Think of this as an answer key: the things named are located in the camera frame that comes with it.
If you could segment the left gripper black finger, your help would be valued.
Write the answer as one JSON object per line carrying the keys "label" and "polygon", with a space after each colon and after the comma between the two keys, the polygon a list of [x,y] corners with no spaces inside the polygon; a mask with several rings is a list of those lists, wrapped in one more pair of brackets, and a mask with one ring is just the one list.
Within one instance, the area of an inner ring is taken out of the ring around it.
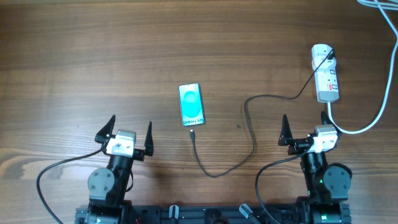
{"label": "left gripper black finger", "polygon": [[112,135],[114,124],[116,121],[116,115],[112,115],[109,121],[96,133],[96,139],[107,139]]}
{"label": "left gripper black finger", "polygon": [[153,138],[152,138],[152,122],[151,121],[149,122],[149,125],[148,125],[144,147],[145,147],[145,155],[153,156],[154,142],[153,142]]}

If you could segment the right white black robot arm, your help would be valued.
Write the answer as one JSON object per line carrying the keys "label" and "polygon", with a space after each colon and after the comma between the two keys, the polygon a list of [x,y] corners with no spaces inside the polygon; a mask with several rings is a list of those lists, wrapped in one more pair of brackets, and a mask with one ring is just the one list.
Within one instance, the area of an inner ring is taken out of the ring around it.
{"label": "right white black robot arm", "polygon": [[306,197],[295,203],[298,223],[351,223],[348,191],[353,173],[340,163],[329,164],[326,153],[336,148],[341,132],[321,113],[322,123],[305,138],[295,139],[286,115],[282,117],[279,146],[287,146],[290,156],[301,158],[300,167],[307,186]]}

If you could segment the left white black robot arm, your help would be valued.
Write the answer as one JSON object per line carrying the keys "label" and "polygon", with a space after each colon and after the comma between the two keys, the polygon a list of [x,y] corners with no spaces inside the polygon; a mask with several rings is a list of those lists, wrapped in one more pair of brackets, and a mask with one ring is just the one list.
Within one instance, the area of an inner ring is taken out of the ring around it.
{"label": "left white black robot arm", "polygon": [[105,168],[96,169],[88,178],[89,205],[76,223],[137,223],[139,217],[130,200],[125,200],[130,191],[128,181],[132,177],[134,161],[143,161],[154,153],[152,124],[149,123],[144,149],[136,148],[136,132],[119,129],[113,134],[116,116],[96,133],[95,142],[101,144],[100,151],[109,156]]}

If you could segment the turquoise screen Galaxy smartphone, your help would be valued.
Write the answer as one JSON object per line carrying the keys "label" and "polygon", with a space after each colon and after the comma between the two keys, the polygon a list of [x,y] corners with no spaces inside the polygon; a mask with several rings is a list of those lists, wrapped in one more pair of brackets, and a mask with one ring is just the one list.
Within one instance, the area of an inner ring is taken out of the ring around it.
{"label": "turquoise screen Galaxy smartphone", "polygon": [[205,114],[199,84],[180,85],[178,93],[183,126],[189,127],[204,124]]}

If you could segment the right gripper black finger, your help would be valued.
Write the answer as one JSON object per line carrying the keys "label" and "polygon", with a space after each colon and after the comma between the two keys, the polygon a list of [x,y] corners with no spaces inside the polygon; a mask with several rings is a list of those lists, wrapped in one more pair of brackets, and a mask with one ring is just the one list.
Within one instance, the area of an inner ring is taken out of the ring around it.
{"label": "right gripper black finger", "polygon": [[288,146],[293,144],[293,137],[290,130],[289,120],[287,115],[284,114],[282,117],[282,127],[280,132],[280,137],[278,140],[279,146]]}
{"label": "right gripper black finger", "polygon": [[328,117],[327,113],[325,111],[321,112],[321,121],[323,125],[333,125],[333,127],[336,129],[337,134],[342,134],[342,132],[339,130],[339,128],[333,124],[333,122],[331,121],[331,119]]}

